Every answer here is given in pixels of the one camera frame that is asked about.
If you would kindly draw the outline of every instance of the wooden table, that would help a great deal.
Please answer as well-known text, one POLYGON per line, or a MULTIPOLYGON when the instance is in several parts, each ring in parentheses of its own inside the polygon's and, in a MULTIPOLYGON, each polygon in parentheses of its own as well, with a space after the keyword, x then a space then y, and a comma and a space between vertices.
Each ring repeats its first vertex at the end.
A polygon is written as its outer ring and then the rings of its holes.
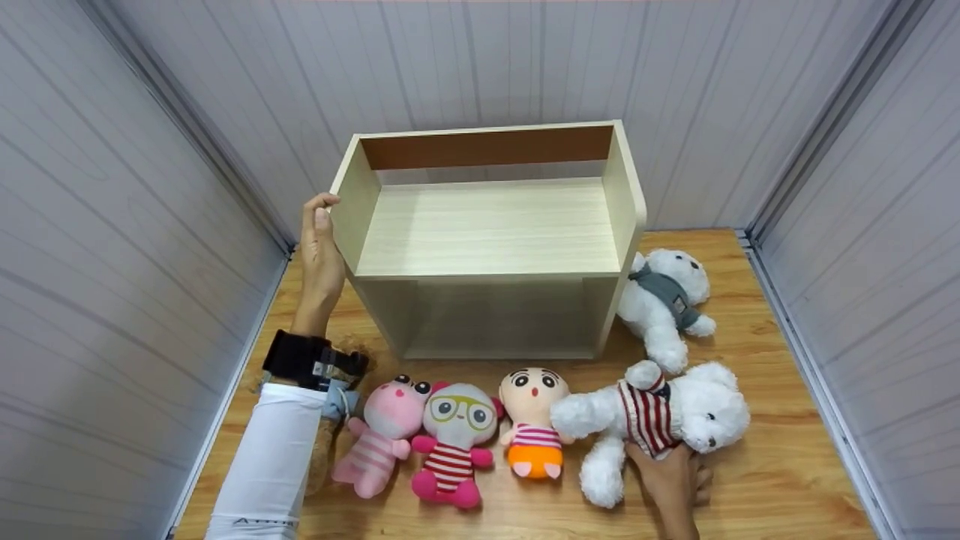
MULTIPOLYGON (((787 350, 750 264, 732 231, 647 233, 641 251, 669 247, 690 252, 707 268, 712 298, 702 311, 716 319, 717 334, 693 341, 691 364, 719 359, 737 374, 753 422, 743 441, 710 454, 715 468, 712 503, 697 510, 705 539, 875 538, 843 465, 787 350)), ((178 526, 176 538, 203 538, 210 511, 240 443, 257 396, 259 366, 277 329, 287 329, 300 290, 296 258, 284 276, 270 315, 230 404, 213 450, 178 526)), ((365 391, 408 373, 416 380, 465 381, 495 393, 500 379, 522 362, 412 361, 402 367, 348 286, 329 327, 334 343, 362 341, 377 368, 365 391)), ((619 321, 603 357, 592 363, 558 360, 549 367, 574 392, 589 391, 621 377, 643 358, 643 347, 619 321)), ((342 432, 337 452, 352 438, 342 432)), ((646 505, 636 470, 626 471, 625 503, 614 510, 587 504, 580 492, 579 463, 589 450, 580 441, 565 450, 562 482, 534 484, 512 477, 500 452, 495 468, 479 472, 483 509, 464 514, 449 506, 421 504, 410 490, 420 467, 416 454, 375 499, 363 501, 350 486, 328 484, 304 502, 300 538, 656 538, 659 525, 646 505)))

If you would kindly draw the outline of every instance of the orange shorts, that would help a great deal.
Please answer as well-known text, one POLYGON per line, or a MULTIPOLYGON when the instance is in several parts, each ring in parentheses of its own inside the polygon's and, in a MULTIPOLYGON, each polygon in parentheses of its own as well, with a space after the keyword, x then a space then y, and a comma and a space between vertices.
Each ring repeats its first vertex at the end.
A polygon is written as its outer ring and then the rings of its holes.
POLYGON ((517 445, 507 451, 507 463, 511 469, 518 463, 530 463, 530 473, 521 476, 528 479, 546 479, 550 478, 550 475, 547 474, 545 466, 554 465, 559 470, 564 464, 564 454, 559 448, 517 445))

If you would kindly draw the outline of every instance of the striped shirt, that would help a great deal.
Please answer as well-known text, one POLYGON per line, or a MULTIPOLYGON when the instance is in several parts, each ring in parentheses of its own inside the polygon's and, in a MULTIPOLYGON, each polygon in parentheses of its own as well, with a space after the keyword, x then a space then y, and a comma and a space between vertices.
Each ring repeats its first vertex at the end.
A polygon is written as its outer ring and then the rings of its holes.
POLYGON ((473 478, 470 451, 440 441, 426 457, 423 468, 437 477, 437 491, 444 493, 453 493, 460 482, 473 478))
POLYGON ((350 449, 348 457, 352 458, 361 469, 379 470, 389 476, 394 471, 396 458, 393 452, 394 441, 374 430, 366 430, 360 435, 360 440, 350 449))
POLYGON ((560 448, 560 436, 552 428, 517 424, 514 434, 514 446, 545 446, 560 448))
POLYGON ((680 442, 670 433, 670 393, 666 386, 663 375, 649 388, 634 388, 625 380, 616 386, 627 413, 627 433, 651 456, 680 442))

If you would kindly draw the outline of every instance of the white wall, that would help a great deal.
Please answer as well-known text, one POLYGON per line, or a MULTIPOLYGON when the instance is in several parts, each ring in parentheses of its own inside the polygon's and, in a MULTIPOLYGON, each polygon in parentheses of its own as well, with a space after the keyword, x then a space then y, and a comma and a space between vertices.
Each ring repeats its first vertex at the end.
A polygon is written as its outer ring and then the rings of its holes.
POLYGON ((903 538, 960 537, 960 3, 934 3, 762 254, 903 538))
POLYGON ((161 537, 280 261, 73 0, 0 3, 0 536, 161 537))
POLYGON ((651 228, 745 227, 887 3, 116 2, 291 237, 354 132, 608 118, 651 228))

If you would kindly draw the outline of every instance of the white teddy bear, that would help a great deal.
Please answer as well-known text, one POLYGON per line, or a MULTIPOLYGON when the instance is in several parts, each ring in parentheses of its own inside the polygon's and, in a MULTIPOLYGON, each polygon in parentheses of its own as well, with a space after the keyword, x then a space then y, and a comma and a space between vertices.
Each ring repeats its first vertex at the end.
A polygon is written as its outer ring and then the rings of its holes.
POLYGON ((707 270, 699 260, 686 252, 658 249, 646 259, 634 256, 616 314, 643 339, 650 359, 678 375, 686 367, 687 352, 680 331, 698 337, 716 331, 716 322, 694 308, 709 296, 707 270))
POLYGON ((735 443, 750 424, 750 409, 732 371, 717 362, 689 369, 671 381, 653 361, 642 360, 617 384, 554 403, 550 420, 559 433, 581 439, 602 431, 580 469, 587 500, 613 508, 623 499, 625 442, 661 459, 685 442, 705 454, 735 443))

